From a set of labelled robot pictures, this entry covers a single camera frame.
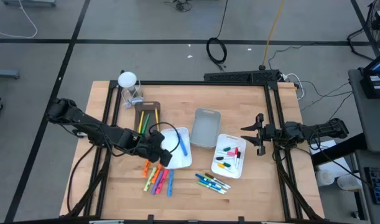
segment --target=orange marker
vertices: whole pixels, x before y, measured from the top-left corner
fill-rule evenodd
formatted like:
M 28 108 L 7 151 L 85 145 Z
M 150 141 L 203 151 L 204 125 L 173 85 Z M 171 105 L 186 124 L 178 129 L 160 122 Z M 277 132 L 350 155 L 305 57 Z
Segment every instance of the orange marker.
M 142 170 L 142 176 L 144 178 L 147 178 L 148 175 L 148 168 L 150 167 L 151 162 L 149 160 L 146 160 L 146 163 L 144 164 L 144 169 Z
M 152 178 L 151 183 L 154 184 L 154 183 L 157 181 L 157 178 L 158 178 L 159 172 L 160 172 L 163 168 L 164 168 L 164 167 L 163 167 L 161 164 L 158 165 L 157 172 L 155 173 L 154 178 Z

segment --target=green pencil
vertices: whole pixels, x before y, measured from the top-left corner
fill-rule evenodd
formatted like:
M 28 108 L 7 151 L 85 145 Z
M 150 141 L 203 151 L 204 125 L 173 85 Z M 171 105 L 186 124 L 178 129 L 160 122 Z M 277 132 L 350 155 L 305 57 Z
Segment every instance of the green pencil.
M 150 114 L 147 114 L 146 120 L 144 121 L 144 125 L 143 125 L 142 130 L 141 130 L 141 134 L 144 134 L 146 132 L 148 120 L 150 120 Z

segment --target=white tray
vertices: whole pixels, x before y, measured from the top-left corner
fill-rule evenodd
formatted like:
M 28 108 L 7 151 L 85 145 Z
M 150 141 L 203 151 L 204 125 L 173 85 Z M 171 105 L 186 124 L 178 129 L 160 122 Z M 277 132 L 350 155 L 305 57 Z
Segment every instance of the white tray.
M 217 145 L 215 149 L 215 155 L 213 155 L 213 159 L 215 159 L 218 156 L 223 156 L 222 154 L 219 154 L 217 152 L 223 152 L 224 148 L 231 147 L 231 146 L 239 146 L 239 151 L 241 152 L 241 158 L 239 160 L 238 169 L 235 168 L 233 164 L 233 160 L 222 160 L 223 162 L 227 162 L 231 164 L 231 172 L 222 169 L 218 166 L 218 164 L 214 161 L 212 161 L 212 172 L 225 176 L 225 177 L 231 177 L 238 179 L 241 177 L 242 174 L 242 168 L 244 165 L 244 158 L 245 158 L 245 150 L 246 150 L 246 141 L 245 139 L 237 138 L 234 136 L 229 136 L 227 134 L 220 134 L 217 138 Z
M 166 169 L 179 169 L 183 167 L 188 167 L 192 163 L 191 156 L 191 146 L 190 146 L 190 137 L 188 135 L 187 128 L 176 128 L 178 133 L 183 138 L 185 148 L 187 150 L 187 156 L 184 156 L 181 145 L 178 145 L 175 151 L 172 152 L 172 158 L 170 159 L 169 165 L 165 167 Z M 164 129 L 161 133 L 165 136 L 165 139 L 162 141 L 162 149 L 171 151 L 177 145 L 177 133 L 173 128 Z

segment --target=keyboard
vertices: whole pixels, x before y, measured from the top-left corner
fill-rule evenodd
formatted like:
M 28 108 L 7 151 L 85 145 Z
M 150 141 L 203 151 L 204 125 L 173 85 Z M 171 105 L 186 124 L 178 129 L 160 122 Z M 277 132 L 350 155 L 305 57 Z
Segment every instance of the keyboard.
M 276 82 L 279 73 L 279 70 L 206 73 L 204 74 L 203 79 L 207 82 L 265 84 L 266 82 Z
M 380 168 L 365 168 L 368 182 L 373 186 L 371 190 L 375 204 L 380 205 Z

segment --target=gray tray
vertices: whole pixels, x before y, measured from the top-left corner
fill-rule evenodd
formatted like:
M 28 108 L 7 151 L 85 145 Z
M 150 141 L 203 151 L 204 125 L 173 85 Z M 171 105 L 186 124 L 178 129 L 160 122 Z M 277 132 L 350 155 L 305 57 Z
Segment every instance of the gray tray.
M 219 111 L 198 108 L 190 136 L 191 144 L 206 149 L 214 148 L 220 133 L 220 121 Z

